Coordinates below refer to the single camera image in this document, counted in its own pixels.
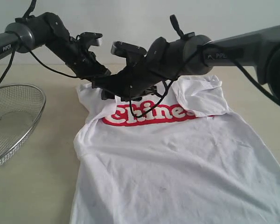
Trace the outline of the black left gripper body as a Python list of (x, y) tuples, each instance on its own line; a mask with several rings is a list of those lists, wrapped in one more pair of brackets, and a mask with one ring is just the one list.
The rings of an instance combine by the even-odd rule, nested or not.
[(82, 76), (86, 66), (98, 64), (96, 55), (82, 46), (76, 38), (67, 37), (65, 40), (65, 63), (74, 71), (77, 77)]

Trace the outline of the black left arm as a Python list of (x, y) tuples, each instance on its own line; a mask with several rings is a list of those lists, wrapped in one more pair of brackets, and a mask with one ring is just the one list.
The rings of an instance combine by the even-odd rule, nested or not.
[(110, 75), (110, 71), (96, 60), (90, 46), (99, 46), (101, 33), (83, 32), (72, 37), (54, 13), (16, 18), (0, 34), (0, 60), (13, 51), (32, 53), (38, 47), (46, 46), (59, 57), (80, 79)]

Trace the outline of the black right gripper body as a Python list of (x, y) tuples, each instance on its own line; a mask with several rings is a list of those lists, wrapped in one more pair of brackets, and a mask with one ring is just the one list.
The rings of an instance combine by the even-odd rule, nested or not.
[(126, 66), (118, 74), (110, 76), (107, 90), (122, 98), (137, 98), (162, 80), (161, 76), (150, 71), (145, 60), (141, 60), (134, 66)]

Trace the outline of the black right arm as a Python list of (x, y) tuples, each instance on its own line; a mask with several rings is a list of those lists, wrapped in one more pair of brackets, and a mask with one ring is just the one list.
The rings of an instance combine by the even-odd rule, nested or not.
[(265, 96), (280, 106), (280, 25), (212, 41), (205, 35), (180, 34), (167, 42), (156, 39), (149, 50), (115, 42), (112, 53), (126, 59), (126, 67), (115, 75), (97, 77), (92, 87), (124, 101), (153, 93), (161, 81), (182, 75), (205, 75), (216, 66), (235, 66)]

